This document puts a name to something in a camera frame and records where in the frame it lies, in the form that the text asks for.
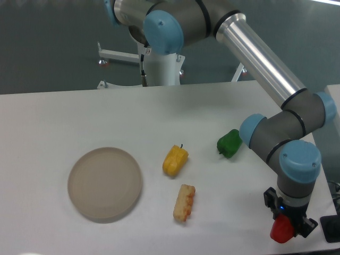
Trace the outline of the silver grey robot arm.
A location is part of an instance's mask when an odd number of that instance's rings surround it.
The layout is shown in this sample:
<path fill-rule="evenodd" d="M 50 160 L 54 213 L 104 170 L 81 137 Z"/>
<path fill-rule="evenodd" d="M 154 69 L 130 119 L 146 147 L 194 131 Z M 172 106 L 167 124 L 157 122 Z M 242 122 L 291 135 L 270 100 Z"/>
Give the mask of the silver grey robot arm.
<path fill-rule="evenodd" d="M 281 109 L 271 118 L 251 115 L 240 127 L 242 141 L 277 174 L 277 188 L 263 194 L 273 213 L 270 236 L 278 243 L 307 237 L 317 227 L 306 211 L 321 153 L 303 138 L 334 119 L 332 97 L 309 92 L 228 1 L 104 1 L 104 7 L 110 22 L 127 26 L 138 43 L 145 87 L 179 84 L 187 45 L 212 36 L 231 50 Z"/>

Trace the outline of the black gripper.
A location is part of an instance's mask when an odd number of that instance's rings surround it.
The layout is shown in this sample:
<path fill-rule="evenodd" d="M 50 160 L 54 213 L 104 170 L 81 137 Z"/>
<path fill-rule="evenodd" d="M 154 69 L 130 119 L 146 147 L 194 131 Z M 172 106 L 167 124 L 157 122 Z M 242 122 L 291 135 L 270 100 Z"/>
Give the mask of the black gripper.
<path fill-rule="evenodd" d="M 298 235 L 307 238 L 318 226 L 318 222 L 307 218 L 306 211 L 310 202 L 310 196 L 302 198 L 289 197 L 283 193 L 276 193 L 276 190 L 269 187 L 263 193 L 264 203 L 273 213 L 273 220 L 279 215 L 286 216 L 294 227 L 294 236 Z"/>

